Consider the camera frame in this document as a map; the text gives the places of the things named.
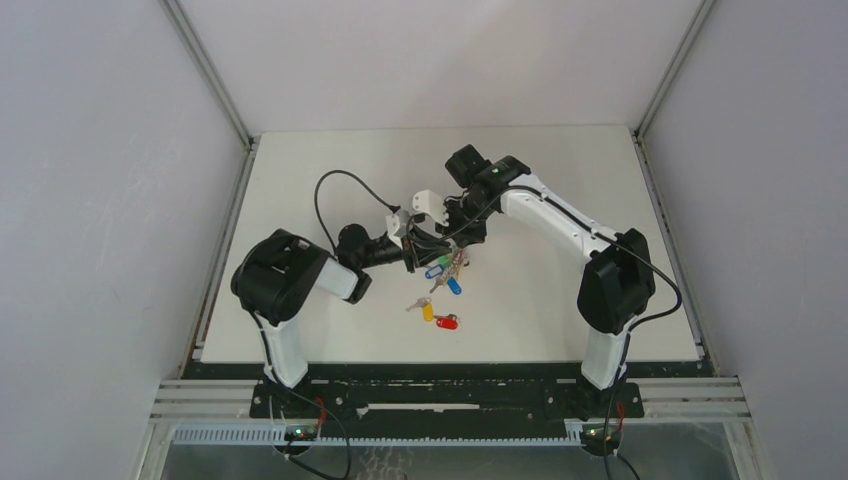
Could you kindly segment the large keyring with yellow handle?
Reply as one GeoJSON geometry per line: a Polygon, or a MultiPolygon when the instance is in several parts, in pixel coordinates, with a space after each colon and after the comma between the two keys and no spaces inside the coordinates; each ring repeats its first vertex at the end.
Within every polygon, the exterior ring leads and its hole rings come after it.
{"type": "Polygon", "coordinates": [[[465,249],[460,248],[455,249],[448,255],[452,256],[452,261],[443,266],[445,271],[439,278],[431,280],[433,284],[429,292],[435,293],[438,289],[446,287],[449,292],[458,296],[463,292],[459,282],[459,275],[463,268],[468,265],[467,254],[465,249]]]}

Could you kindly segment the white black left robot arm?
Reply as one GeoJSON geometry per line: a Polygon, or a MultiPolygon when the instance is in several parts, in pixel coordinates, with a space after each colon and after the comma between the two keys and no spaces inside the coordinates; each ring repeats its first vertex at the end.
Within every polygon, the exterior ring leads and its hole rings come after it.
{"type": "Polygon", "coordinates": [[[265,376],[279,384],[273,398],[277,408],[298,417],[313,401],[311,388],[300,382],[308,362],[299,325],[313,291],[356,304],[372,283],[368,268],[401,262],[415,272],[451,250],[449,242],[430,236],[419,244],[406,239],[397,244],[388,234],[371,238],[359,224],[339,232],[334,252],[284,229],[255,245],[233,274],[230,289],[260,331],[265,376]]]}

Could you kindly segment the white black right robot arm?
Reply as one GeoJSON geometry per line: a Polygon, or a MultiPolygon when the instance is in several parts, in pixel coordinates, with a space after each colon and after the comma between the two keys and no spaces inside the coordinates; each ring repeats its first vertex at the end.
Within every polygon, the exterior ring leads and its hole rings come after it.
{"type": "Polygon", "coordinates": [[[445,168],[462,195],[445,203],[447,223],[438,232],[459,247],[481,244],[487,221],[503,214],[535,229],[581,260],[577,309],[589,326],[578,402],[592,416],[618,400],[614,386],[624,372],[628,328],[656,292],[646,237],[631,228],[607,228],[554,194],[513,156],[491,162],[472,145],[456,151],[445,168]]]}

